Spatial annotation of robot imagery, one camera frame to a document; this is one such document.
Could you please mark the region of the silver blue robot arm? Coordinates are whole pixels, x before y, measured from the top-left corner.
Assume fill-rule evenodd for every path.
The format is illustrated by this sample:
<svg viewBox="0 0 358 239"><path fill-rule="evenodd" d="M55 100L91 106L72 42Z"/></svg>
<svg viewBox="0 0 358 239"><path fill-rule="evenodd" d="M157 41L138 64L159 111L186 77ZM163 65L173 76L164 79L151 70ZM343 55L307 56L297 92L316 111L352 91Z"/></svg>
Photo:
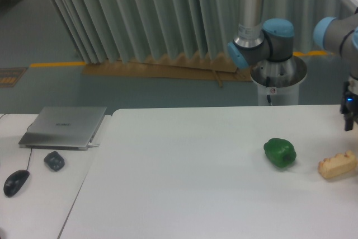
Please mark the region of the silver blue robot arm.
<svg viewBox="0 0 358 239"><path fill-rule="evenodd" d="M260 106L296 105L307 66L293 54L294 26L280 18L262 21L262 10L263 0L239 0L238 34L228 43L228 53L239 69L251 69ZM357 14L341 20L321 19L313 40L349 64L340 112L345 130L352 130L357 123Z"/></svg>

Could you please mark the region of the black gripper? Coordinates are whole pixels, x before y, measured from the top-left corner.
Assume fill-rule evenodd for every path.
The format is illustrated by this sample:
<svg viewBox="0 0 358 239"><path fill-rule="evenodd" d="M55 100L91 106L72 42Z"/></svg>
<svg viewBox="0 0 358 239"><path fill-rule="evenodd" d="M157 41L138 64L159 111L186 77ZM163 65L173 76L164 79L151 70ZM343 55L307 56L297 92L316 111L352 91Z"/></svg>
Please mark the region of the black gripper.
<svg viewBox="0 0 358 239"><path fill-rule="evenodd" d="M345 131L351 131L354 126L353 113L357 114L357 95L349 90L349 81L343 83L340 113L344 114Z"/></svg>

